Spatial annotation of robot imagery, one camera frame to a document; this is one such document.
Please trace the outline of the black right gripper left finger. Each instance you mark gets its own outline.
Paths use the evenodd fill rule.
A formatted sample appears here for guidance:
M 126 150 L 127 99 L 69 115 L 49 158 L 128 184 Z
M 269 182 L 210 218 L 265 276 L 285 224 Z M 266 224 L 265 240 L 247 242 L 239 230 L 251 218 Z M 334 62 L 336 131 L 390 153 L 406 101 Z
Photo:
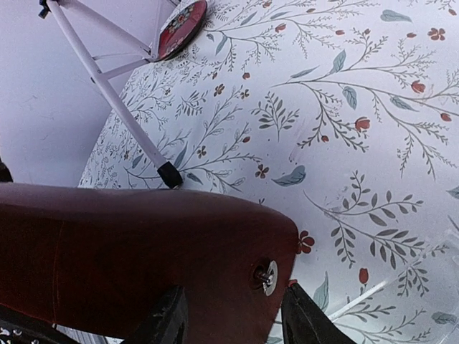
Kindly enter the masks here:
M 184 288 L 173 286 L 159 298 L 151 313 L 125 339 L 125 343 L 182 344 L 186 342 L 188 327 L 189 313 Z

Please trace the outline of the dark red wooden metronome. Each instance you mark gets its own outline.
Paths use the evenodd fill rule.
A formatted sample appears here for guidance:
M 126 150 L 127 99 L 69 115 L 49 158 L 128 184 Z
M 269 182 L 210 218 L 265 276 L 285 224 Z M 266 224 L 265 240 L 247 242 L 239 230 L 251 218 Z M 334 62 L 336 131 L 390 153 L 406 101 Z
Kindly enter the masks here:
M 232 196 L 1 185 L 1 304 L 99 335 L 181 286 L 189 343 L 264 343 L 297 246 L 291 219 Z

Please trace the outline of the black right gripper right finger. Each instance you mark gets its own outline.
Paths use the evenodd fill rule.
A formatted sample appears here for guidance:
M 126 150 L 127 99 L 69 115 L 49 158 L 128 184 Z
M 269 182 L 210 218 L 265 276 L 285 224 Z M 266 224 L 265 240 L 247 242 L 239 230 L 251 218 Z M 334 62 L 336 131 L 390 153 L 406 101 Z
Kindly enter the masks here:
M 327 318 L 297 282 L 291 282 L 285 289 L 280 311 L 284 343 L 355 343 Z

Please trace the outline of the clear plastic metronome cover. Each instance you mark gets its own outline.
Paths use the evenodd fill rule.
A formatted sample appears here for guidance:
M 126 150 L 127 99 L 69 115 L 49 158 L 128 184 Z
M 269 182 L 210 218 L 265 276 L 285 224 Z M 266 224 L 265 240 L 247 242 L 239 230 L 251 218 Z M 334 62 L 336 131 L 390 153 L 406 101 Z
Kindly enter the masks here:
M 355 343 L 458 342 L 458 218 L 440 240 L 330 315 Z

